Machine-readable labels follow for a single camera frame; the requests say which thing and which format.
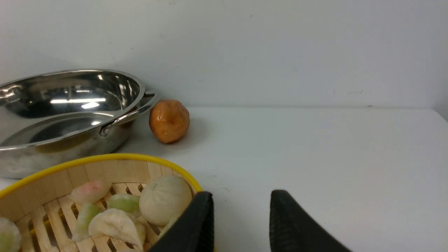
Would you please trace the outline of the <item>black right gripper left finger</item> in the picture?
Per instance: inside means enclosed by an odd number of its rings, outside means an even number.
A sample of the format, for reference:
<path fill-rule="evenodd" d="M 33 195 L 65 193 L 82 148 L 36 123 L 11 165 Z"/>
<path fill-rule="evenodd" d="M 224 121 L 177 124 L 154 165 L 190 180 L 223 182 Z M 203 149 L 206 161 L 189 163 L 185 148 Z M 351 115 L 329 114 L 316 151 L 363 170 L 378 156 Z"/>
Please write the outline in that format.
<path fill-rule="evenodd" d="M 198 192 L 150 252 L 214 252 L 214 201 L 208 191 Z"/>

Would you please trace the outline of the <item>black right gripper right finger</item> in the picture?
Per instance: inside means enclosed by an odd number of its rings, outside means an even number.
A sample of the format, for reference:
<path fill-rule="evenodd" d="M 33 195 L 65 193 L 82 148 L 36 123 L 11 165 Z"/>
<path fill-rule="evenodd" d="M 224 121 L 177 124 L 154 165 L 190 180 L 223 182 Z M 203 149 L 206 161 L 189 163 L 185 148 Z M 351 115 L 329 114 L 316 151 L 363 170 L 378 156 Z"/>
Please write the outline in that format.
<path fill-rule="evenodd" d="M 286 190 L 273 190 L 270 201 L 272 252 L 349 252 L 319 225 Z"/>

